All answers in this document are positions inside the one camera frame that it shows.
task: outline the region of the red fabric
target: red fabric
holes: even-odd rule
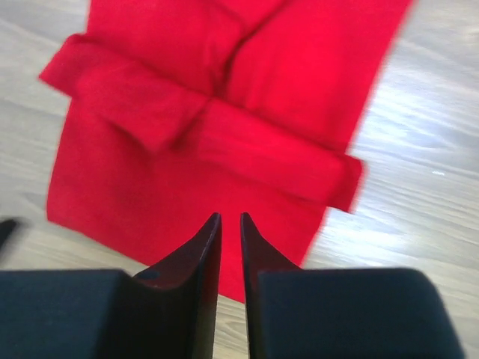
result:
[[[242,301],[240,213],[300,264],[410,0],[93,0],[40,78],[71,96],[51,221],[145,264],[223,217],[220,293]]]

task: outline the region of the red cloth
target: red cloth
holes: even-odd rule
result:
[[[151,265],[223,218],[220,293],[243,300],[240,213],[300,264],[410,0],[93,0],[40,78],[71,96],[47,214]]]

